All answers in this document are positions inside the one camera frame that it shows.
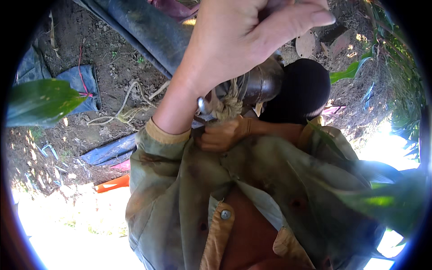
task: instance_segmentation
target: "red string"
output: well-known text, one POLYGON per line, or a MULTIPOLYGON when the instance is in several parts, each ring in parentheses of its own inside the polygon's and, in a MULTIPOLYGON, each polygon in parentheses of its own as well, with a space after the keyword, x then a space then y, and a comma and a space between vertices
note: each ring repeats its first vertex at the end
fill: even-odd
POLYGON ((81 40, 81 44, 79 45, 78 72, 79 72, 79 76, 81 77, 81 82, 83 82, 84 90, 85 90, 86 92, 85 92, 85 93, 79 93, 79 94, 80 94, 80 95, 86 95, 86 96, 90 96, 90 97, 92 97, 93 94, 92 94, 92 93, 89 93, 89 92, 87 91, 86 84, 84 83, 84 80, 83 80, 83 75, 81 74, 81 70, 79 69, 79 65, 81 64, 81 55, 83 54, 83 49, 82 49, 82 47, 83 47, 83 41, 81 40))

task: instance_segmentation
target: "soil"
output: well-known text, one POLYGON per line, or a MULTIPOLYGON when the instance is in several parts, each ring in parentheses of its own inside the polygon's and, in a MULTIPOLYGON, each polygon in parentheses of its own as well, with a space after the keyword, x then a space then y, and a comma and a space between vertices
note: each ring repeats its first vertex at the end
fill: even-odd
MULTIPOLYGON (((329 5, 337 22, 333 26, 312 29, 316 37, 314 53, 309 57, 321 63, 330 72, 345 70, 352 62, 358 61, 365 49, 370 47, 372 30, 370 22, 365 18, 363 4, 354 0, 331 0, 329 5), (331 58, 324 55, 320 38, 334 29, 344 25, 350 33, 350 46, 331 58)), ((139 113, 131 124, 121 123, 114 119, 105 125, 87 126, 86 122, 100 116, 112 116, 122 106, 126 91, 131 82, 139 78, 149 93, 155 92, 167 78, 149 64, 128 42, 116 31, 100 21, 86 9, 69 0, 60 0, 52 7, 55 25, 55 36, 59 48, 58 58, 50 44, 51 19, 41 22, 35 33, 35 43, 43 52, 46 64, 53 76, 78 65, 79 47, 82 40, 83 52, 81 64, 96 65, 97 81, 102 98, 100 112, 86 112, 67 117, 55 127, 47 129, 18 127, 7 130, 9 175, 12 186, 19 191, 27 191, 32 196, 43 194, 48 196, 59 191, 66 201, 75 202, 80 193, 65 194, 55 181, 78 190, 77 186, 93 183, 98 185, 120 177, 127 172, 113 170, 108 167, 81 165, 79 156, 108 142, 132 134, 143 127, 154 113, 150 109, 139 113), (34 146, 42 147, 49 142, 59 155, 56 160, 52 154, 44 157, 34 146), (31 185, 26 178, 35 181, 31 185)), ((294 41, 280 48, 285 65, 300 57, 297 55, 294 41)), ((354 79, 343 79, 332 85, 329 104, 345 105, 340 113, 326 117, 326 124, 341 129, 356 151, 376 126, 389 115, 386 101, 390 96, 388 74, 384 61, 378 57, 365 62, 354 79), (362 97, 375 82, 374 96, 370 105, 364 109, 362 97)), ((155 101, 163 97, 162 92, 155 101)), ((127 106, 130 108, 143 104, 140 96, 129 97, 127 106)))

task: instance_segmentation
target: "orange object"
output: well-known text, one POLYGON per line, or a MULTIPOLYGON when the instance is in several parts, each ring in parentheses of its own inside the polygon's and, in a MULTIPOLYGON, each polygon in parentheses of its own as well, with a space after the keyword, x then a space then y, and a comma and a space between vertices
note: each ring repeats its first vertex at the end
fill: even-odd
POLYGON ((129 178, 129 175, 123 175, 119 178, 97 185, 96 191, 102 193, 119 187, 129 187, 129 178))

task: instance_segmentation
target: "person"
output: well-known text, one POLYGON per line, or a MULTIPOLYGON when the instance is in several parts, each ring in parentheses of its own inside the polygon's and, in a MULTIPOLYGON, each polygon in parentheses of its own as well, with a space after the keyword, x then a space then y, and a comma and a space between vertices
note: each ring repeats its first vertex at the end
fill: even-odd
MULTIPOLYGON (((362 269, 385 228, 328 187, 365 188, 314 131, 327 71, 301 59, 259 119, 237 117, 190 138, 197 99, 264 62, 312 27, 335 22, 325 0, 203 0, 189 46, 136 136, 126 208, 146 269, 362 269)), ((354 151, 321 127, 346 158, 354 151)))

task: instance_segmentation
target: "tan cuff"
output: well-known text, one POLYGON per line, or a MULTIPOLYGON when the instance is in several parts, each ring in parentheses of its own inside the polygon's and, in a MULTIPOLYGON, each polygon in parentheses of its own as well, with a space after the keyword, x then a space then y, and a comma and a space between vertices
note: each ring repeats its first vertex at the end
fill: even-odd
MULTIPOLYGON (((324 117, 322 115, 315 117, 311 121, 312 124, 316 126, 324 126, 324 117)), ((314 130, 310 125, 306 125, 303 129, 302 133, 300 134, 299 140, 297 142, 297 148, 300 149, 303 152, 307 152, 308 150, 308 144, 309 139, 311 138, 312 132, 314 130)))
POLYGON ((179 135, 168 134, 163 130, 161 130, 158 126, 156 126, 155 122, 153 122, 153 119, 151 118, 150 120, 147 121, 146 132, 156 141, 165 144, 184 142, 189 139, 189 136, 191 134, 190 129, 179 135))

